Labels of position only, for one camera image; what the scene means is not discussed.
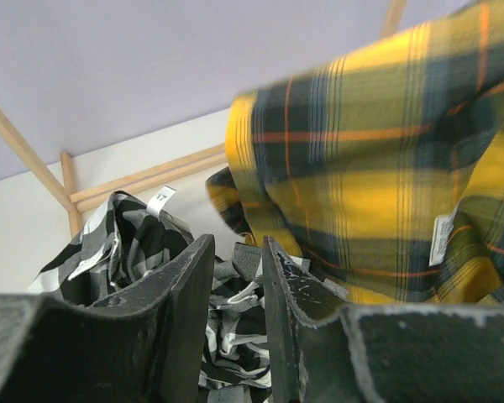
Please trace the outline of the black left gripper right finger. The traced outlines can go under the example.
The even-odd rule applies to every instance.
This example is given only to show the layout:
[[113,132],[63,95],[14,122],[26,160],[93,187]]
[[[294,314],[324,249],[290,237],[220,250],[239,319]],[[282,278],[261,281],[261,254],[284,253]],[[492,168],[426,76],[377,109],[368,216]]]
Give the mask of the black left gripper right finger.
[[504,402],[504,305],[355,305],[262,249],[276,402]]

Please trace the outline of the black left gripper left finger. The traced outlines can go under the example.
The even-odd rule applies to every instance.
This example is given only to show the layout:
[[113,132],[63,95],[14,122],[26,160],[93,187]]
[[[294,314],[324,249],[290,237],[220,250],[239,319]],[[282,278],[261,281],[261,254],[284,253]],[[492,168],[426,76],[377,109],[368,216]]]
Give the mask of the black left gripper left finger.
[[215,241],[89,307],[0,295],[0,402],[193,402]]

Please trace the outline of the yellow green plaid shirt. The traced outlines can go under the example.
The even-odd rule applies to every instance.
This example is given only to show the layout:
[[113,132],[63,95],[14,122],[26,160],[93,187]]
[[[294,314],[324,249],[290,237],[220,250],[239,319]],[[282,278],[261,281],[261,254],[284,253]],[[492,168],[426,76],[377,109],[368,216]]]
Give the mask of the yellow green plaid shirt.
[[234,100],[222,219],[349,300],[504,303],[504,1]]

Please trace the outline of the black white checked shirt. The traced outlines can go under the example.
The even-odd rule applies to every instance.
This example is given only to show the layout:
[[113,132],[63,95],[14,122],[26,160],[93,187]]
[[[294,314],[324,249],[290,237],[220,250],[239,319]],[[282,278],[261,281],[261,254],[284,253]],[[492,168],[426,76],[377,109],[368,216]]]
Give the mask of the black white checked shirt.
[[[192,240],[167,212],[116,191],[37,274],[29,292],[90,306],[171,262]],[[231,259],[214,262],[198,399],[273,400],[261,251],[254,246],[236,243]]]

